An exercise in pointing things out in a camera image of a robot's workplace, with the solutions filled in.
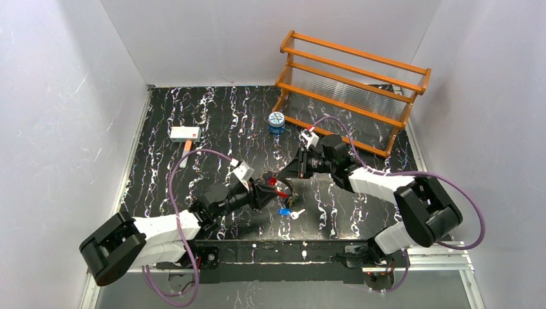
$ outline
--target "black marble tabletop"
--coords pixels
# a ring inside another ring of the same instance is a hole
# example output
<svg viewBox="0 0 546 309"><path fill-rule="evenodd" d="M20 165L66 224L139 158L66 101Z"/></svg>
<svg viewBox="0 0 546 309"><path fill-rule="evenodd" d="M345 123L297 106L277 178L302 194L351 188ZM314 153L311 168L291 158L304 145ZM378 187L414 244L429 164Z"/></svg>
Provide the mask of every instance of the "black marble tabletop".
<svg viewBox="0 0 546 309"><path fill-rule="evenodd" d="M391 90L387 85L381 87ZM255 168L256 174L282 169L296 153L301 128L286 124L282 135L269 133L267 117L279 95L280 90L272 86L153 89L121 210L140 217L174 213L167 199L167 176L181 157L184 145L169 139L172 126L201 127L202 138L193 148L213 149L244 160ZM350 117L345 120L349 128L354 125ZM330 129L336 125L325 122L321 127ZM383 171L417 170L405 131L398 134L389 158L364 151L360 154L367 164ZM190 156L187 167L174 180L179 209L186 209L196 194L213 183L234 183L236 178L231 171L227 162L214 155ZM346 192L327 174L292 183L299 198L291 216L277 214L280 201L273 200L259 212L248 207L236 210L221 219L221 227L201 237L366 239L400 221L394 205L373 196Z"/></svg>

